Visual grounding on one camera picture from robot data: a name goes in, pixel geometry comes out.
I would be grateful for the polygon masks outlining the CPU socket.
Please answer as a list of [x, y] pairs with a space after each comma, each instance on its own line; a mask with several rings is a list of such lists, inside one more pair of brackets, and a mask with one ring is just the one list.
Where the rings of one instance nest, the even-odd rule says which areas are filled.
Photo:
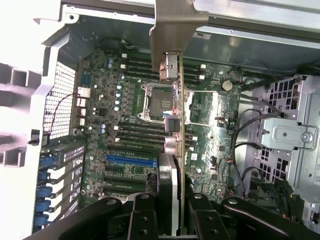
[[185, 88], [184, 111], [182, 111], [181, 87], [178, 83], [173, 85], [161, 83], [145, 83], [141, 86], [144, 91], [142, 111], [137, 117], [145, 122], [163, 124], [165, 116], [184, 116], [186, 124], [191, 122], [190, 105], [193, 102], [194, 92]]

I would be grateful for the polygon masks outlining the black open PC case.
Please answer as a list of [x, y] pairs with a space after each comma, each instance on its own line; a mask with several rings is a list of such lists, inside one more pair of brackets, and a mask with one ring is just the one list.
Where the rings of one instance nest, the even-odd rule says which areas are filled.
[[[25, 240], [83, 206], [88, 90], [79, 65], [96, 49], [152, 54], [155, 3], [142, 0], [0, 0], [0, 240]], [[320, 240], [320, 204], [294, 193], [290, 154], [262, 145], [264, 122], [284, 113], [267, 100], [273, 84], [320, 76], [320, 0], [194, 0], [208, 21], [184, 59], [240, 69], [225, 195], [197, 192], [185, 171], [184, 234], [179, 233], [179, 164], [159, 153], [153, 191], [158, 240], [199, 240], [188, 197], [212, 204], [237, 197], [310, 230]]]

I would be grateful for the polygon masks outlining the metal disk bay cage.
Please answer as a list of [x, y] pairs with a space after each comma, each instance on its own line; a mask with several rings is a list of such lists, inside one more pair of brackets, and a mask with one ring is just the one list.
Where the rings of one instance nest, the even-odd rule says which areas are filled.
[[284, 116], [264, 121], [262, 145], [289, 153], [289, 185], [304, 201], [320, 204], [320, 76], [276, 82], [267, 100]]

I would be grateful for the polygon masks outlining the green motherboard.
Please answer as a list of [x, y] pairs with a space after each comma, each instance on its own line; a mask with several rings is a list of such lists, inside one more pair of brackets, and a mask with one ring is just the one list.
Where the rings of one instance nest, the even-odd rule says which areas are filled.
[[[79, 64], [81, 85], [90, 97], [81, 120], [86, 142], [81, 204], [103, 197], [124, 201], [130, 194], [154, 191], [156, 167], [117, 163], [107, 155], [155, 160], [174, 153], [177, 132], [164, 123], [146, 122], [143, 84], [158, 83], [146, 53], [96, 49]], [[184, 87], [193, 91], [189, 124], [185, 123], [185, 173], [196, 192], [220, 202], [226, 193], [232, 135], [240, 103], [241, 70], [230, 65], [185, 58]], [[231, 91], [222, 83], [230, 80]]]

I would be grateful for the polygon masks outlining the blue expansion slot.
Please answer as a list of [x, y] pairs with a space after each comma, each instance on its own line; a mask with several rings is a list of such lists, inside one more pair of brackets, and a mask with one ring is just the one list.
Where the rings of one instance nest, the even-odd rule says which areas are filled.
[[141, 165], [145, 167], [157, 167], [157, 161], [152, 159], [142, 159], [142, 158], [134, 158], [134, 157], [125, 157], [125, 156], [117, 156], [117, 155], [107, 155], [105, 157], [107, 161], [129, 164], [129, 165]]

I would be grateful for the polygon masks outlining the coin cell battery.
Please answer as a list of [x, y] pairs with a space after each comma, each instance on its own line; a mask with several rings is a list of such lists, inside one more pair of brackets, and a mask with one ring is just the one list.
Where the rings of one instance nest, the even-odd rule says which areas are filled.
[[229, 92], [234, 88], [234, 85], [230, 80], [226, 79], [222, 82], [221, 87], [224, 91]]

